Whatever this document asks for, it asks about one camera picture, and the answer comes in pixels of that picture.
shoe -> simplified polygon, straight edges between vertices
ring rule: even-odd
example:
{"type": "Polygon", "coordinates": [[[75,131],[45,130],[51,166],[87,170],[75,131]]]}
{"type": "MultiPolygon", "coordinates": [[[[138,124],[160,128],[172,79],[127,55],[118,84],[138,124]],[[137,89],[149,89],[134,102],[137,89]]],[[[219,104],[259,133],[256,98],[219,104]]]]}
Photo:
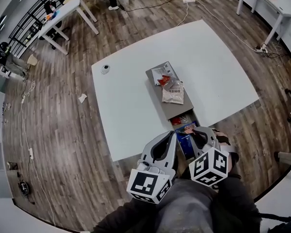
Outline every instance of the shoe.
{"type": "Polygon", "coordinates": [[[109,10],[118,10],[119,9],[119,7],[118,6],[115,6],[115,7],[111,7],[111,6],[109,6],[109,8],[108,8],[109,10]]]}
{"type": "Polygon", "coordinates": [[[26,82],[27,79],[28,79],[28,73],[25,74],[25,77],[24,77],[24,79],[23,79],[23,82],[26,82]]]}

white table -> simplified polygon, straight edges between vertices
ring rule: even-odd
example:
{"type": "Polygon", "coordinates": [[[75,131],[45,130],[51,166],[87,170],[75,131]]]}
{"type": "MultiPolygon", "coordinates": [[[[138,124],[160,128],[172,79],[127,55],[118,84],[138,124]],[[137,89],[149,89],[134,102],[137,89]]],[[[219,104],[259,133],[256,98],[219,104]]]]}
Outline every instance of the white table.
{"type": "MultiPolygon", "coordinates": [[[[262,1],[264,1],[267,5],[269,5],[272,9],[274,9],[279,14],[277,21],[275,22],[275,24],[273,26],[272,31],[270,32],[270,34],[268,35],[268,37],[265,40],[265,44],[267,45],[270,42],[270,40],[272,39],[272,37],[274,36],[276,30],[278,29],[278,27],[282,23],[283,19],[284,18],[291,18],[291,8],[289,7],[289,1],[286,1],[286,0],[262,0],[262,1]]],[[[252,10],[251,10],[252,13],[254,13],[254,11],[255,11],[257,2],[258,2],[258,0],[254,0],[252,10]]],[[[236,12],[238,15],[240,15],[240,12],[242,10],[242,6],[243,6],[243,0],[239,0],[237,12],[236,12]]],[[[277,41],[280,40],[284,31],[285,30],[280,30],[280,32],[278,33],[277,41]]]]}
{"type": "Polygon", "coordinates": [[[94,17],[94,15],[90,12],[88,7],[85,5],[85,3],[82,0],[70,0],[67,4],[62,6],[60,9],[57,10],[57,15],[54,19],[47,22],[41,29],[38,37],[45,38],[49,43],[51,43],[54,47],[56,47],[58,50],[60,50],[63,54],[67,55],[68,51],[64,48],[62,48],[59,44],[57,44],[55,41],[53,41],[49,36],[47,36],[47,32],[50,29],[55,29],[57,33],[59,33],[66,41],[69,40],[69,37],[65,35],[61,30],[59,30],[56,27],[56,24],[63,20],[66,16],[70,15],[75,10],[78,11],[78,13],[81,15],[81,17],[86,21],[86,23],[90,26],[90,28],[94,31],[95,34],[99,34],[98,30],[94,27],[92,22],[87,18],[85,13],[80,8],[80,5],[86,10],[86,12],[90,15],[90,17],[93,19],[94,22],[97,22],[97,19],[94,17]]]}
{"type": "Polygon", "coordinates": [[[92,65],[113,161],[141,153],[146,143],[173,129],[146,75],[166,61],[183,81],[202,126],[259,99],[234,55],[203,20],[150,36],[92,65]],[[105,75],[104,65],[110,66],[105,75]]]}
{"type": "MultiPolygon", "coordinates": [[[[291,171],[272,190],[256,202],[260,213],[291,216],[291,171]]],[[[267,233],[281,221],[265,219],[261,222],[260,232],[267,233]]]]}
{"type": "Polygon", "coordinates": [[[5,77],[6,79],[8,79],[9,78],[9,71],[7,73],[2,72],[2,67],[0,68],[0,75],[5,77]]]}

paper scrap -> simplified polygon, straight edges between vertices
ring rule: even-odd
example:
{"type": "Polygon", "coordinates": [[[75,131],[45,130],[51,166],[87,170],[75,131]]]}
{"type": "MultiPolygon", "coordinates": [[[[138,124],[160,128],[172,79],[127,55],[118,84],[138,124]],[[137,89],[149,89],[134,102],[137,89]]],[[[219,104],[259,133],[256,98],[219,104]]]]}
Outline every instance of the paper scrap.
{"type": "Polygon", "coordinates": [[[79,97],[79,100],[81,103],[83,103],[86,98],[87,96],[84,93],[82,93],[82,95],[79,97]]]}

power cord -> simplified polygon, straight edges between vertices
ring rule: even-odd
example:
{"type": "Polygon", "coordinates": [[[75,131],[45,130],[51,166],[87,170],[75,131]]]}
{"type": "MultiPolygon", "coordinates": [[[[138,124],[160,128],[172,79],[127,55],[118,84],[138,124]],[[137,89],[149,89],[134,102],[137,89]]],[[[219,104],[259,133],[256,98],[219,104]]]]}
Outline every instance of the power cord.
{"type": "MultiPolygon", "coordinates": [[[[31,160],[31,158],[29,158],[28,167],[27,167],[27,172],[28,172],[28,177],[29,177],[29,183],[32,184],[32,182],[31,182],[31,178],[30,178],[30,169],[29,169],[29,167],[30,167],[30,160],[31,160]]],[[[34,193],[32,193],[32,196],[33,196],[33,200],[34,200],[34,203],[35,203],[35,195],[34,195],[34,193]]]]}
{"type": "MultiPolygon", "coordinates": [[[[21,102],[22,121],[23,121],[23,127],[24,127],[25,136],[26,136],[27,149],[28,149],[29,152],[30,152],[30,148],[29,148],[29,144],[28,144],[28,137],[27,137],[26,126],[25,126],[23,104],[24,104],[24,100],[25,100],[25,98],[28,97],[28,96],[30,95],[31,92],[33,92],[34,88],[35,88],[35,81],[32,82],[29,91],[28,91],[27,93],[24,93],[24,95],[23,95],[23,99],[22,99],[22,102],[21,102]]],[[[28,173],[29,173],[30,158],[29,158],[29,162],[28,162],[28,173]]],[[[32,164],[33,164],[33,168],[34,168],[34,170],[35,170],[35,173],[36,173],[36,175],[37,175],[37,178],[38,178],[38,181],[39,181],[40,187],[41,187],[41,189],[42,189],[42,191],[43,191],[43,193],[44,193],[44,195],[45,195],[45,197],[46,197],[46,199],[47,199],[47,201],[48,201],[48,204],[49,204],[49,207],[50,207],[50,211],[51,211],[51,213],[52,213],[52,217],[53,217],[53,224],[54,224],[54,227],[56,227],[56,224],[55,224],[55,218],[54,218],[54,212],[53,212],[52,206],[51,206],[50,201],[49,201],[49,199],[48,199],[48,196],[47,196],[47,194],[46,194],[46,192],[45,192],[45,190],[44,190],[44,188],[43,188],[43,186],[42,186],[42,184],[41,184],[41,181],[40,181],[40,178],[39,178],[39,175],[38,175],[37,169],[36,169],[35,164],[34,164],[34,161],[32,161],[32,164]]]]}
{"type": "Polygon", "coordinates": [[[290,53],[285,53],[285,54],[279,54],[279,53],[275,53],[275,52],[270,52],[269,54],[276,54],[276,56],[267,56],[268,58],[278,58],[279,56],[281,56],[281,57],[283,57],[283,56],[289,56],[290,54],[291,54],[291,52],[290,53]]]}
{"type": "MultiPolygon", "coordinates": [[[[119,7],[122,9],[122,10],[124,10],[124,11],[126,11],[126,12],[131,12],[131,11],[135,11],[135,10],[141,10],[141,9],[146,9],[146,8],[154,8],[154,7],[158,7],[158,6],[162,6],[163,4],[166,4],[166,3],[169,3],[169,2],[171,2],[171,1],[175,1],[175,0],[169,0],[169,1],[166,1],[166,2],[163,2],[163,3],[161,3],[161,4],[158,4],[158,5],[154,5],[154,6],[147,6],[147,7],[143,7],[143,8],[136,8],[136,9],[133,9],[133,10],[126,10],[125,8],[124,8],[124,6],[123,5],[121,5],[121,3],[119,2],[119,0],[117,0],[118,1],[118,3],[119,3],[119,7]]],[[[211,13],[207,8],[206,8],[206,6],[205,5],[203,5],[199,0],[195,0],[196,2],[198,2],[200,5],[202,5],[204,8],[205,8],[205,10],[210,14],[210,15],[212,15],[214,18],[216,18],[219,22],[221,22],[233,35],[235,35],[236,37],[237,37],[237,39],[238,40],[240,40],[243,44],[245,44],[249,49],[251,49],[252,51],[254,51],[254,52],[259,52],[259,51],[257,51],[257,50],[255,50],[255,49],[253,49],[252,47],[250,47],[247,43],[245,43],[244,41],[242,41],[222,20],[220,20],[218,17],[216,17],[213,13],[211,13]]],[[[189,5],[188,5],[188,3],[187,3],[187,14],[186,14],[186,16],[184,17],[184,19],[178,24],[178,25],[180,25],[184,20],[185,20],[185,18],[187,17],[187,15],[188,15],[188,9],[189,9],[189,5]]]]}
{"type": "Polygon", "coordinates": [[[166,3],[169,3],[171,1],[175,1],[175,0],[169,0],[167,2],[163,2],[161,4],[158,4],[158,5],[154,5],[154,6],[147,6],[147,7],[143,7],[143,8],[137,8],[137,9],[133,9],[133,10],[126,10],[124,7],[123,7],[123,10],[126,11],[126,12],[131,12],[131,11],[135,11],[135,10],[143,10],[143,9],[147,9],[147,8],[155,8],[155,7],[159,7],[159,6],[162,6],[166,3]]]}
{"type": "Polygon", "coordinates": [[[189,11],[189,4],[188,4],[188,3],[186,3],[186,5],[187,5],[187,7],[186,7],[186,15],[185,15],[184,19],[183,19],[181,22],[179,22],[179,23],[178,23],[178,25],[177,25],[177,26],[179,26],[181,23],[183,23],[183,22],[184,22],[184,20],[185,20],[185,18],[188,16],[188,13],[189,13],[189,12],[188,12],[188,11],[189,11]]]}
{"type": "Polygon", "coordinates": [[[278,53],[278,51],[281,51],[281,50],[282,50],[282,47],[279,46],[279,45],[275,45],[274,42],[272,42],[272,45],[273,45],[273,47],[274,47],[275,50],[276,50],[276,54],[279,55],[280,60],[281,60],[281,66],[283,67],[283,60],[282,60],[282,57],[281,57],[281,55],[278,53]]]}

black metal railing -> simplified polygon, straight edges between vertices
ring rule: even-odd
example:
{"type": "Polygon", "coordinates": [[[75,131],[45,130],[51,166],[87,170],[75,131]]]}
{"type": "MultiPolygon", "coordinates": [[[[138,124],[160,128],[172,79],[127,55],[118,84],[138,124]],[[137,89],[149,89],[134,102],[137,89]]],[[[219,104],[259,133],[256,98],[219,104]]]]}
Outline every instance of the black metal railing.
{"type": "Polygon", "coordinates": [[[38,0],[30,8],[9,36],[11,39],[9,45],[11,46],[11,53],[14,56],[20,55],[22,50],[27,47],[26,44],[42,28],[46,15],[44,4],[47,1],[56,2],[56,6],[59,8],[62,6],[64,0],[38,0]]]}

